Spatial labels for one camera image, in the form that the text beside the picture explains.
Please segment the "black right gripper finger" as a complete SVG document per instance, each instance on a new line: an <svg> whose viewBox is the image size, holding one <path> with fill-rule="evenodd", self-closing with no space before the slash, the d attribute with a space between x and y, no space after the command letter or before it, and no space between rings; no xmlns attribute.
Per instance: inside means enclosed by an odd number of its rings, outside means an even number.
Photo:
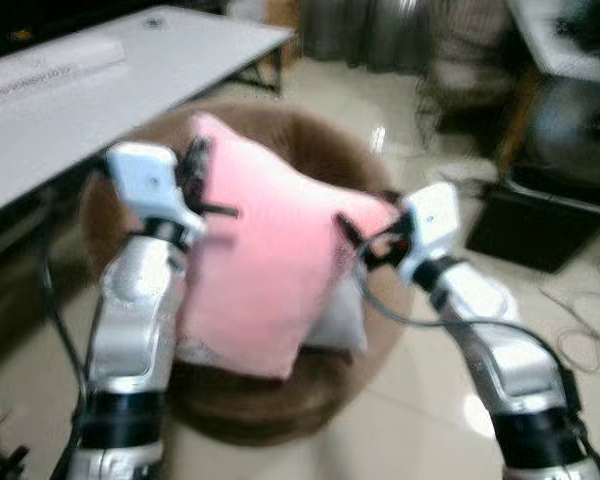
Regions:
<svg viewBox="0 0 600 480"><path fill-rule="evenodd" d="M344 212L337 212L335 221L342 236L351 244L356 259L373 259L372 252L370 252L370 241L364 236L358 225Z"/></svg>

